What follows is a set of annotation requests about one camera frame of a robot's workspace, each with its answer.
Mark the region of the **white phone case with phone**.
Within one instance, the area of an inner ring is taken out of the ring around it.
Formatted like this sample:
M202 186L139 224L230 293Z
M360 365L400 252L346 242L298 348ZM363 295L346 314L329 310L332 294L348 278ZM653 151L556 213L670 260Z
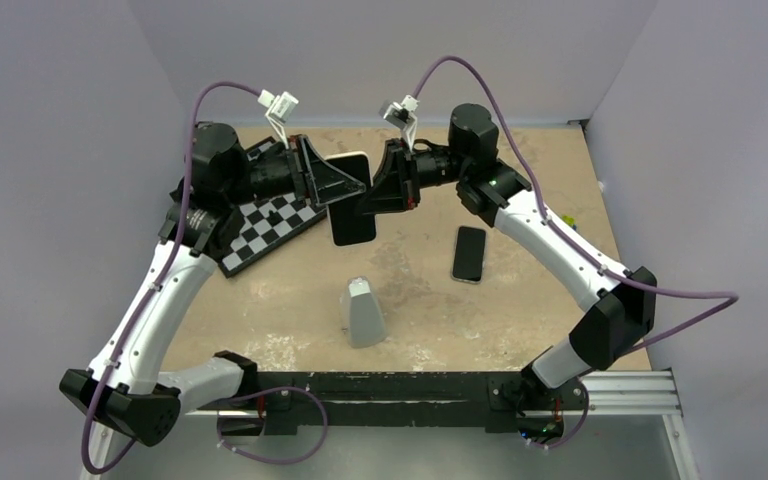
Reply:
M329 156L326 161L361 181L366 187L371 186L369 158L365 152L354 151ZM332 241L335 246L345 247L373 241L377 236L377 227L373 215L359 215L356 207L360 195L330 204L328 220Z

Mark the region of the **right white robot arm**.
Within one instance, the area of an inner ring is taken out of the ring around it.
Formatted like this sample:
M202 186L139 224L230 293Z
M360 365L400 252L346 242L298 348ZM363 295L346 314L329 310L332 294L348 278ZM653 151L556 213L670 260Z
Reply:
M528 250L561 282L583 316L565 339L521 371L524 399L544 407L564 383L609 368L652 330L656 279L644 267L629 270L554 221L535 182L499 159L499 128L485 107L457 106L446 144L426 142L418 150L417 106L415 98L406 96L382 107L381 117L401 137L386 142L378 171L355 211L405 212L419 205L421 189L455 183L470 213Z

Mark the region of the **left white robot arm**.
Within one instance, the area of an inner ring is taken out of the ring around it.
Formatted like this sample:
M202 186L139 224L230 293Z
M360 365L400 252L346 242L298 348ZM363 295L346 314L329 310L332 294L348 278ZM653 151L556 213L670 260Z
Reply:
M185 162L140 292L90 365L68 370L60 383L91 426L145 446L162 441L184 412L220 399L244 409L257 399L254 367L234 353L179 373L161 370L206 280L240 273L370 184L363 153L326 158L305 135L245 147L223 123L194 126Z

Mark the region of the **black white chessboard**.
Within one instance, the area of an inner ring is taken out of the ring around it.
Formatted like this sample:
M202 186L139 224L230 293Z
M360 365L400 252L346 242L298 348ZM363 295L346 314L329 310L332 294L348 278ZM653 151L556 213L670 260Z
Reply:
M294 193L235 202L221 190L211 190L208 177L221 170L198 156L193 135L191 191L182 244L217 262L231 278L326 218Z

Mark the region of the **black smartphone on table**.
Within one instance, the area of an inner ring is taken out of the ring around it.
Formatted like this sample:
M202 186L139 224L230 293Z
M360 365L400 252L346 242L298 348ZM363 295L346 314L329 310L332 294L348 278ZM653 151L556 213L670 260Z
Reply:
M456 281L477 284L483 278L487 233L469 226L457 229L451 276Z

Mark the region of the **grey tapered block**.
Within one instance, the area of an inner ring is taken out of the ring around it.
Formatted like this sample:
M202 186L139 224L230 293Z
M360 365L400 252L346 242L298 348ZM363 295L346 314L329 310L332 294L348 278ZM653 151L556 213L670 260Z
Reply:
M340 297L340 308L342 330L351 348L368 348L387 338L385 318L367 278L348 281Z

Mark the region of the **colourful toy car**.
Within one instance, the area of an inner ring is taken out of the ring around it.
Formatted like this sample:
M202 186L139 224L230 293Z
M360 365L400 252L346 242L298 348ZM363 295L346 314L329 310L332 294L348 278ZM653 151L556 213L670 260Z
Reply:
M562 215L562 216L561 216L561 220L562 220L562 221L563 221L563 222L564 222L564 223L565 223L565 224L566 224L566 225L567 225L569 228L571 228L573 231L577 231L577 230L578 230L578 226L577 226L577 223L576 223L575 219L574 219L572 216L568 216L568 215Z

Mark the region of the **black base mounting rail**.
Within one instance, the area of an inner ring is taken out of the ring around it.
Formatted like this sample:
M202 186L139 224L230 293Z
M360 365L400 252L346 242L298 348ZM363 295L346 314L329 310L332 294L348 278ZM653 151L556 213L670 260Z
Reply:
M557 438L562 415L586 407L573 379L554 390L528 384L517 371L489 372L260 372L251 392L262 401L220 399L220 410L253 413L268 435L301 426L481 428Z

